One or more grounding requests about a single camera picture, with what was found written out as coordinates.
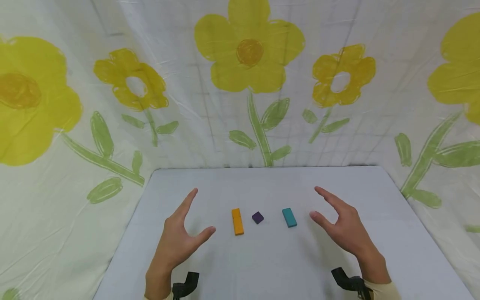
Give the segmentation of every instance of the black clip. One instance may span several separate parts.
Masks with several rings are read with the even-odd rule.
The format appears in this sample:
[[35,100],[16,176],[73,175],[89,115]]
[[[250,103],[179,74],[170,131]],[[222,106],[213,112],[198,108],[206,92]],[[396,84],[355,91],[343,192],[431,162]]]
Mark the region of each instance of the black clip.
[[173,300],[178,300],[190,295],[197,288],[199,276],[199,273],[188,272],[185,283],[174,283],[172,288]]
[[370,298],[370,289],[365,286],[363,279],[359,276],[349,278],[342,268],[332,270],[332,275],[342,289],[356,291],[361,299],[372,300]]

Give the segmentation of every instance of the yellow flower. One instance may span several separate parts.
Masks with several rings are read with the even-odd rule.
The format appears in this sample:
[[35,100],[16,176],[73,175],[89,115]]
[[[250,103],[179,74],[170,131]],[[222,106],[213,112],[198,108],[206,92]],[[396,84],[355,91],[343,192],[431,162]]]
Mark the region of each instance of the yellow flower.
[[[109,60],[97,60],[93,72],[101,81],[113,85],[112,91],[118,101],[133,110],[168,106],[168,100],[163,95],[167,88],[165,81],[152,67],[139,62],[130,49],[118,49],[110,52]],[[137,96],[129,89],[129,77],[136,77],[144,83],[143,96]]]
[[213,84],[230,92],[250,87],[254,93],[278,91],[285,82],[285,66],[305,47],[294,24],[268,21],[268,0],[230,0],[228,20],[208,14],[195,26],[200,53],[214,61]]
[[0,163],[31,163],[54,132],[76,125],[82,104],[66,76],[65,56],[53,44],[31,36],[0,39]]
[[[313,77],[318,80],[313,88],[313,99],[322,108],[335,104],[349,105],[360,97],[362,86],[375,76],[375,59],[363,57],[365,46],[362,44],[343,47],[338,54],[322,55],[313,64]],[[347,72],[350,82],[335,93],[331,90],[334,77]]]
[[458,21],[445,34],[440,50],[449,63],[428,79],[428,89],[443,104],[465,104],[465,116],[480,125],[480,12]]

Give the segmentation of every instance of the orange block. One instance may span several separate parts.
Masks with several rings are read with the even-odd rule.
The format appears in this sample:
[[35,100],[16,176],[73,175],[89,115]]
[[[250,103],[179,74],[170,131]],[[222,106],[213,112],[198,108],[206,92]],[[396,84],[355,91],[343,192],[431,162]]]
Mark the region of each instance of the orange block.
[[232,219],[233,219],[233,229],[235,230],[235,235],[243,234],[243,223],[241,222],[240,209],[232,209]]

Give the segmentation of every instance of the sleeve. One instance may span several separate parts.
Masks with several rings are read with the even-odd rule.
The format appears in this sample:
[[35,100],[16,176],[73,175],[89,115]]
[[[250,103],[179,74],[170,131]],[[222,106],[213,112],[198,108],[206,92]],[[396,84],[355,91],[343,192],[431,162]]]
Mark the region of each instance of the sleeve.
[[173,293],[170,293],[170,295],[166,297],[164,300],[173,300]]
[[375,284],[364,280],[365,286],[373,291],[373,300],[401,300],[395,283]]

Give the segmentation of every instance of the left hand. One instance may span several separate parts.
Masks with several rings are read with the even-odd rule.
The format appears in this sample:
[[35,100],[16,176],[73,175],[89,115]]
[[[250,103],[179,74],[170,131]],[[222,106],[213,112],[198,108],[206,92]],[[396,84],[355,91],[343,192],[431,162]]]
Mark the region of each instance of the left hand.
[[[216,231],[216,228],[211,226],[199,235],[191,237],[185,230],[185,217],[197,192],[196,188],[193,189],[177,210],[165,220],[162,236],[145,275],[146,296],[161,294],[162,297],[164,296],[163,298],[166,298],[170,293],[170,276],[173,269],[186,261]],[[159,292],[159,290],[165,289],[168,289],[168,293]]]

